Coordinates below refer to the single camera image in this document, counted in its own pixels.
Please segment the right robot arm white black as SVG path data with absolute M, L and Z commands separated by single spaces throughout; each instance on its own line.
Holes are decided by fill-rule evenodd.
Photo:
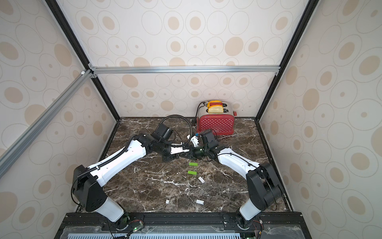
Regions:
M 284 190 L 271 164 L 257 163 L 239 155 L 221 144 L 210 129 L 188 138 L 193 144 L 190 147 L 193 158 L 206 157 L 214 160 L 229 167 L 246 180 L 249 199 L 236 214 L 240 228 L 248 229 L 250 222 L 258 214 L 277 205 L 277 200 L 283 196 Z

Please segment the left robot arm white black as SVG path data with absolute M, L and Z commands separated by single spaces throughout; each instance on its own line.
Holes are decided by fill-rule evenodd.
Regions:
M 87 212 L 97 212 L 111 221 L 119 231 L 129 224 L 128 213 L 118 203 L 106 195 L 103 186 L 131 163 L 151 152 L 161 154 L 163 159 L 172 160 L 176 154 L 184 152 L 180 144 L 171 145 L 167 136 L 172 134 L 164 124 L 152 134 L 134 135 L 129 142 L 110 157 L 87 168 L 75 168 L 71 197 L 78 200 Z

